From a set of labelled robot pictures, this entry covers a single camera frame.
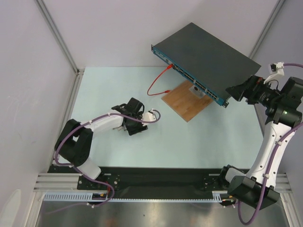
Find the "blue black network switch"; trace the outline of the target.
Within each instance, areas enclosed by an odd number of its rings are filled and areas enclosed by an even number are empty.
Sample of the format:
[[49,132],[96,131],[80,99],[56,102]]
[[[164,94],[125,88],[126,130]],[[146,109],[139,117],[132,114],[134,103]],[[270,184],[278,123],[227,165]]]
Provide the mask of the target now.
[[223,107],[229,104],[226,89],[243,83],[261,67],[194,23],[152,45],[151,51]]

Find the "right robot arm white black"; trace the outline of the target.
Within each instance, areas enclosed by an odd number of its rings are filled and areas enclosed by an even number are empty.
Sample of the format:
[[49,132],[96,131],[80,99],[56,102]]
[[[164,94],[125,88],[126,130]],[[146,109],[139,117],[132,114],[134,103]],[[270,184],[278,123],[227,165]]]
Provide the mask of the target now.
[[286,146],[302,121],[297,110],[303,97],[302,79],[290,77],[281,90],[271,89],[265,79],[251,76],[243,84],[226,89],[235,100],[247,99],[249,105],[266,107],[263,142],[252,167],[247,173],[234,166],[224,166],[218,185],[238,201],[255,209],[276,203],[276,175]]

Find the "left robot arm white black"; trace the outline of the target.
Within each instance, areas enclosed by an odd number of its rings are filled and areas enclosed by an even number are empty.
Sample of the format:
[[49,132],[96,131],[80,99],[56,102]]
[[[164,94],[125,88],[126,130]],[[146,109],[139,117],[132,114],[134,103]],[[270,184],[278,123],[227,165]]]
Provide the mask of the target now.
[[100,189],[104,185],[101,168],[89,157],[94,136],[111,129],[124,129],[130,136],[147,130],[149,122],[156,118],[152,111],[144,110],[143,103],[131,98],[128,103],[116,105],[89,122],[68,120],[54,147],[56,163],[59,165],[58,157],[63,157],[67,160],[66,165],[88,176],[89,186]]

